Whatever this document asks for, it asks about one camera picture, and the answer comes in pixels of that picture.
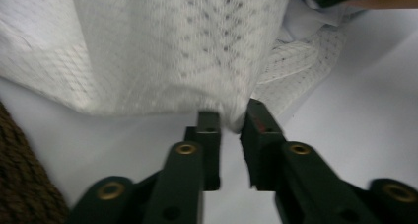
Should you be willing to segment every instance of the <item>white table surface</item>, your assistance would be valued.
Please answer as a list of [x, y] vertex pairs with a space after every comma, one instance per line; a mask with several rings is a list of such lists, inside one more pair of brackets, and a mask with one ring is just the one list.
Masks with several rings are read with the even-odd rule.
[[[418, 11], [372, 11], [348, 27], [338, 65], [278, 119], [344, 180], [394, 178], [418, 188]], [[0, 79], [0, 99], [73, 205], [101, 178], [138, 182], [163, 166], [195, 114], [101, 118]], [[205, 193], [205, 223], [280, 223], [273, 193], [248, 188], [238, 136], [224, 131], [222, 190]]]

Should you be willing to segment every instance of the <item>brass screw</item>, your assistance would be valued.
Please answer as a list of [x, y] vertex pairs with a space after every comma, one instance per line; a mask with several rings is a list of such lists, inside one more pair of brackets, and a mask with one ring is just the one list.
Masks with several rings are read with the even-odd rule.
[[383, 187], [383, 191], [391, 198], [400, 202], [412, 203], [418, 200], [414, 192], [398, 184], [386, 184]]
[[196, 151], [196, 147], [189, 144], [181, 144], [175, 149], [177, 153], [182, 155], [190, 155]]
[[99, 188], [98, 198], [101, 200], [112, 200], [119, 197], [124, 191], [125, 186], [123, 184], [118, 182], [109, 182]]
[[294, 144], [290, 146], [290, 150], [298, 155], [307, 155], [311, 153], [311, 149], [302, 144]]

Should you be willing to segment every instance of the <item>white mesh cloth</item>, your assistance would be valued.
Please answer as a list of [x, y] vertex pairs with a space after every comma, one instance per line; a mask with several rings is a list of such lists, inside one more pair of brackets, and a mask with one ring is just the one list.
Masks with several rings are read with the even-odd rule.
[[341, 46], [325, 28], [271, 51], [288, 1], [0, 0], [0, 76], [79, 112], [210, 110], [237, 129], [251, 94], [281, 112]]

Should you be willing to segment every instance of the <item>brown knitted textile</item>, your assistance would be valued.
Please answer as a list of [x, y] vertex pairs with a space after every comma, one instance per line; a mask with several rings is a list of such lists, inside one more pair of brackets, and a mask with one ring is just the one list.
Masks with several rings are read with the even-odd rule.
[[68, 208], [0, 103], [0, 223], [64, 223]]

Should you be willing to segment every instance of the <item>textured white cloth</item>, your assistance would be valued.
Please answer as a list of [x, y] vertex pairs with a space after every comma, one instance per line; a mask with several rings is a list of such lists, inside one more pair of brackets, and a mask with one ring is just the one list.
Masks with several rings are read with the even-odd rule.
[[79, 112], [281, 112], [329, 72], [335, 28], [276, 41], [289, 0], [0, 0], [0, 76]]

